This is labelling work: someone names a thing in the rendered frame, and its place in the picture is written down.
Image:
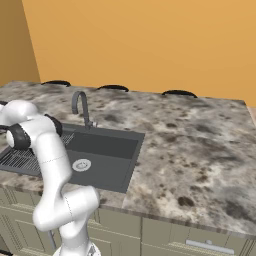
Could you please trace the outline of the dark grey sink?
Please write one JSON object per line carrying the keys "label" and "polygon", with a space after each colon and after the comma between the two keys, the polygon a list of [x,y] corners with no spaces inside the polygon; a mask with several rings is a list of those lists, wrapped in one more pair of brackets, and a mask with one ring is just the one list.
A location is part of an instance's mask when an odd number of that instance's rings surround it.
{"label": "dark grey sink", "polygon": [[[86,130],[82,126],[64,124],[61,140],[72,168],[67,183],[120,193],[127,191],[144,140],[142,133],[104,128]],[[0,169],[42,177],[31,149],[9,146],[0,153]]]}

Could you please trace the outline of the black bar stool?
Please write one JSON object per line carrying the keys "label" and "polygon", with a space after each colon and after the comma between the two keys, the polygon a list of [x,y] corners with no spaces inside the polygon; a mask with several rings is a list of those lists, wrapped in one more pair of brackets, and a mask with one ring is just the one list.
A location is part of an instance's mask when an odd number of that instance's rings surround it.
{"label": "black bar stool", "polygon": [[97,90],[100,89],[114,89],[114,90],[123,90],[125,92],[128,92],[129,89],[123,85],[103,85],[97,88]]}
{"label": "black bar stool", "polygon": [[183,95],[183,96],[191,96],[194,98],[198,98],[194,93],[185,91],[185,90],[167,90],[162,93],[162,95]]}
{"label": "black bar stool", "polygon": [[63,85],[66,87],[71,87],[71,83],[65,80],[50,80],[50,81],[41,83],[41,85],[45,85],[45,84],[55,84],[55,85]]}

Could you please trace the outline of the grey curved tap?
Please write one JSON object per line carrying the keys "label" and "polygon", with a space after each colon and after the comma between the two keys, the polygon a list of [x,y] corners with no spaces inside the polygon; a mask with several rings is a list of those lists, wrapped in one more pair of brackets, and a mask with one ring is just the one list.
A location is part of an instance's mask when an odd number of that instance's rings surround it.
{"label": "grey curved tap", "polygon": [[83,119],[84,119],[84,126],[86,130],[90,130],[92,127],[96,127],[97,123],[92,122],[89,118],[89,111],[88,111],[88,104],[87,104],[87,97],[83,91],[76,91],[72,96],[71,101],[71,108],[72,113],[78,113],[78,99],[81,99],[82,102],[82,109],[83,109]]}

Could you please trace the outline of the beige cupboard door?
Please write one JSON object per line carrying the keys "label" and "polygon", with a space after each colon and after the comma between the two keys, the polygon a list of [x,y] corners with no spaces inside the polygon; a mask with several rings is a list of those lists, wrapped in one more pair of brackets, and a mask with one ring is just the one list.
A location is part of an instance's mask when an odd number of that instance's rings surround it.
{"label": "beige cupboard door", "polygon": [[98,209],[90,217],[88,232],[102,256],[141,256],[141,218]]}
{"label": "beige cupboard door", "polygon": [[[0,187],[0,234],[16,256],[52,256],[57,250],[53,250],[48,233],[33,223],[32,214],[40,199],[41,194]],[[59,231],[52,232],[58,248]]]}

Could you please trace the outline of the beige drawer front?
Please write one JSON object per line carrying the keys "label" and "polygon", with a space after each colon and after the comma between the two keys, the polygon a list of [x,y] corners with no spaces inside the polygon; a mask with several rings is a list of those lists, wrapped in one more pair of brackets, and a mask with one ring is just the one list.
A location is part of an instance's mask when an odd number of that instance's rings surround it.
{"label": "beige drawer front", "polygon": [[144,218],[141,256],[256,256],[256,239]]}

